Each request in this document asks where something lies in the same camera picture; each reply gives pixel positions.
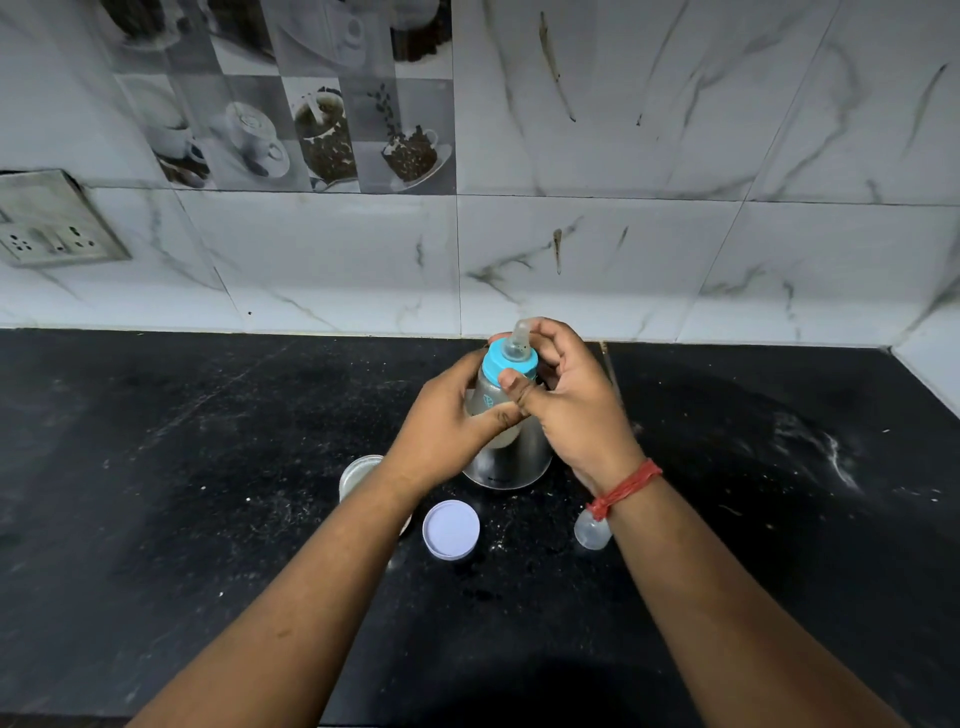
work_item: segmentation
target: power socket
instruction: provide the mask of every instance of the power socket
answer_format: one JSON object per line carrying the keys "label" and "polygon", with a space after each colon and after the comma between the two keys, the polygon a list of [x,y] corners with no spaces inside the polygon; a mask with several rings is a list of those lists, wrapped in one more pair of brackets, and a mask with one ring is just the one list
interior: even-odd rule
{"label": "power socket", "polygon": [[48,265],[63,262],[69,255],[58,236],[16,223],[0,224],[0,249],[13,265]]}
{"label": "power socket", "polygon": [[130,255],[59,170],[0,175],[0,257],[40,267],[127,260]]}
{"label": "power socket", "polygon": [[57,237],[57,243],[63,246],[70,257],[83,258],[91,262],[113,258],[107,246],[98,239],[98,234],[103,235],[102,231],[94,232],[78,225],[51,226],[49,230]]}

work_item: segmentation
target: clear plastic bottle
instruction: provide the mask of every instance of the clear plastic bottle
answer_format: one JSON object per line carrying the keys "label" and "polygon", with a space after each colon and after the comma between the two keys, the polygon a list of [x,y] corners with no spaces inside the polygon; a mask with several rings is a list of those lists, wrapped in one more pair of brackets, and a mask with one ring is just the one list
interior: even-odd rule
{"label": "clear plastic bottle", "polygon": [[577,522],[573,524],[573,535],[580,546],[589,548],[591,551],[599,551],[610,542],[613,535],[610,531],[610,524],[607,519],[598,521],[584,508],[583,512],[577,517]]}
{"label": "clear plastic bottle", "polygon": [[[473,396],[467,401],[467,413],[479,415],[501,402],[510,401],[507,393],[497,383],[497,377],[504,369],[514,369],[529,379],[537,377],[537,352],[530,346],[530,322],[516,322],[514,332],[505,339],[497,339],[490,344],[483,365],[477,374],[477,386]],[[488,448],[506,448],[520,432],[521,425],[514,425],[493,438]]]}

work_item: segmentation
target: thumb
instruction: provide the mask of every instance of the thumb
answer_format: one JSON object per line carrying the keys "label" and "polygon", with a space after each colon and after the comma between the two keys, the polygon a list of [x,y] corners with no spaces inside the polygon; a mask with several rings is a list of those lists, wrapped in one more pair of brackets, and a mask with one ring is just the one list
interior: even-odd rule
{"label": "thumb", "polygon": [[524,415],[520,412],[520,408],[508,401],[469,418],[468,423],[470,430],[479,441],[478,447],[484,447],[494,437],[519,424],[523,419]]}
{"label": "thumb", "polygon": [[535,415],[542,419],[544,410],[549,402],[549,395],[542,387],[538,387],[531,379],[515,369],[505,369],[497,378],[503,391],[516,402],[516,405],[525,415]]}

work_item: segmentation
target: person's right hand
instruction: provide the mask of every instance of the person's right hand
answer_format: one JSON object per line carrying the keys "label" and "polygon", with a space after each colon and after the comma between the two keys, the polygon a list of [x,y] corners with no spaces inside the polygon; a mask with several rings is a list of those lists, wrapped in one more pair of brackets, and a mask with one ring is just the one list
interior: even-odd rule
{"label": "person's right hand", "polygon": [[530,331],[547,388],[513,369],[500,373],[499,384],[524,414],[540,420],[550,445],[577,477],[595,495],[606,493],[640,466],[643,450],[584,340],[552,319],[531,319]]}

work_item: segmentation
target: bottle nipple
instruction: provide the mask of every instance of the bottle nipple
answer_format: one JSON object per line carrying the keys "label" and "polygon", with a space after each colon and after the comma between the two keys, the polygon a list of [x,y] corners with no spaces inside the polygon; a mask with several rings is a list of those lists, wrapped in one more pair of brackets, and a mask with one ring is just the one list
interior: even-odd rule
{"label": "bottle nipple", "polygon": [[508,361],[526,361],[530,358],[530,322],[520,319],[514,332],[503,345],[503,358]]}

